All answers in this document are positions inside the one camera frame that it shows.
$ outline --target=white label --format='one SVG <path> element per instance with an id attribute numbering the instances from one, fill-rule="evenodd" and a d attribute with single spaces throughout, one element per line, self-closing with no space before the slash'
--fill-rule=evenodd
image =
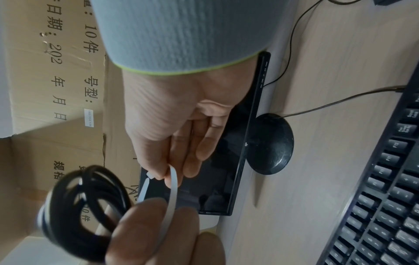
<path id="1" fill-rule="evenodd" d="M 86 127 L 95 127 L 93 110 L 84 109 L 84 125 Z"/>

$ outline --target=monitor stand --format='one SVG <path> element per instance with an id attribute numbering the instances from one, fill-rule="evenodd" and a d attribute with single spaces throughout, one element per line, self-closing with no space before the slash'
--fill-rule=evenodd
<path id="1" fill-rule="evenodd" d="M 294 135 L 281 116 L 266 113 L 255 120 L 247 142 L 247 162 L 254 171 L 272 175 L 281 171 L 291 159 Z"/>

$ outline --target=hand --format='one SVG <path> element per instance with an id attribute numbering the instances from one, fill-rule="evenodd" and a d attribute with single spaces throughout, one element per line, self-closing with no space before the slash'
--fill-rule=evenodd
<path id="1" fill-rule="evenodd" d="M 198 174 L 223 133 L 231 109 L 249 91 L 257 56 L 222 69 L 179 76 L 123 71 L 126 130 L 137 160 L 170 187 L 168 163 Z"/>
<path id="2" fill-rule="evenodd" d="M 195 209 L 175 211 L 166 237 L 153 254 L 166 202 L 153 198 L 133 206 L 119 221 L 106 252 L 108 265 L 223 265 L 224 249 L 219 238 L 199 234 Z"/>

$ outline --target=green sleeve trim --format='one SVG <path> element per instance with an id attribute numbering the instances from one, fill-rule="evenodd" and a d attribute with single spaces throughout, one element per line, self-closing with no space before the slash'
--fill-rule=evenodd
<path id="1" fill-rule="evenodd" d="M 217 70 L 217 69 L 221 69 L 221 68 L 225 68 L 228 66 L 232 66 L 241 62 L 244 62 L 256 55 L 258 55 L 261 51 L 258 51 L 248 57 L 245 57 L 243 59 L 240 59 L 238 61 L 234 61 L 234 62 L 229 62 L 226 64 L 222 64 L 222 65 L 217 65 L 217 66 L 213 66 L 213 67 L 209 67 L 209 68 L 203 68 L 203 69 L 197 69 L 197 70 L 190 70 L 190 71 L 180 71 L 180 72 L 148 72 L 148 71 L 141 71 L 141 70 L 135 70 L 135 69 L 131 69 L 119 64 L 114 63 L 116 66 L 118 66 L 119 68 L 129 71 L 129 72 L 134 72 L 134 73 L 138 73 L 138 74 L 142 74 L 142 75 L 148 75 L 148 76 L 179 76 L 179 75 L 187 75 L 187 74 L 194 74 L 194 73 L 198 73 L 198 72 L 207 72 L 207 71 L 212 71 L 212 70 Z"/>

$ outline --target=coiled black cable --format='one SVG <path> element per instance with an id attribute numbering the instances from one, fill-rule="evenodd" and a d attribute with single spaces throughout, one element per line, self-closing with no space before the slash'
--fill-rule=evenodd
<path id="1" fill-rule="evenodd" d="M 110 237 L 95 235 L 80 220 L 83 207 L 88 205 L 98 222 L 113 232 L 116 224 L 104 213 L 99 200 L 106 201 L 120 217 L 131 207 L 124 185 L 110 170 L 93 165 L 73 171 L 48 194 L 38 225 L 52 243 L 68 253 L 91 262 L 104 262 Z"/>

